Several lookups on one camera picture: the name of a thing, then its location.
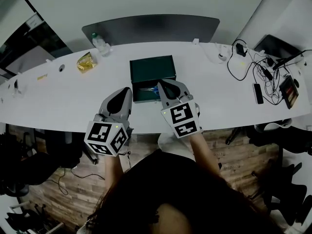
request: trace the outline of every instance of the white table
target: white table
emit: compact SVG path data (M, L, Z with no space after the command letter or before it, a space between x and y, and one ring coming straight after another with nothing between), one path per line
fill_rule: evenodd
M289 110L284 101L277 106L267 101L256 104L252 70L244 81L235 80L228 72L226 62L215 64L209 61L218 61L218 51L212 43L201 43L200 46L190 42L126 44L114 46L106 58L102 58L96 49L89 51L97 57L98 65L85 74L76 67L77 60L88 52L81 51L32 68L2 84L0 122L31 128L85 132L88 121L93 120L107 96L119 88L132 87L130 60L165 55L173 56L176 79L185 83L199 104L199 122L204 130L253 125L310 113L303 75L299 75L296 65L289 68L300 84L299 97ZM234 56L233 60L232 72L243 77L246 69L240 63L249 64L250 57ZM65 64L63 72L59 72L61 64ZM37 80L37 77L45 74L48 74L46 78ZM22 98L12 96L16 78L24 94ZM134 133L171 132L160 114L161 109L161 102L133 103L129 121Z

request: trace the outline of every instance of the power adapter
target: power adapter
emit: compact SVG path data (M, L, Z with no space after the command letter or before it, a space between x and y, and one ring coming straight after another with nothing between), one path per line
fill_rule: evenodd
M244 52L244 47L243 47L242 44L240 44L240 43L236 44L236 52L237 52L240 56L245 57L247 51L248 51L248 50L246 50L246 51Z

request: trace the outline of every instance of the dark green box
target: dark green box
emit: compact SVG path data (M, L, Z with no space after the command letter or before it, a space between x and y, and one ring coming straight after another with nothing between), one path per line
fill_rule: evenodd
M131 60L130 74L133 102L136 103L160 100L155 93L140 89L155 87L160 79L176 79L172 56Z

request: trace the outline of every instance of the dark hair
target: dark hair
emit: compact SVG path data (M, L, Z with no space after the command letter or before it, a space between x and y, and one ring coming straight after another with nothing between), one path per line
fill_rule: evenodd
M184 213L194 233L282 233L222 178L190 159L155 151L98 204L92 234L148 233L163 203Z

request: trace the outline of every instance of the person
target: person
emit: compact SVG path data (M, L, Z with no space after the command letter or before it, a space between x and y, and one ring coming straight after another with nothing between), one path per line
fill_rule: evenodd
M92 215L92 234L281 234L222 178L203 135L188 139L195 162L158 149L124 173L118 156L105 156L109 190Z

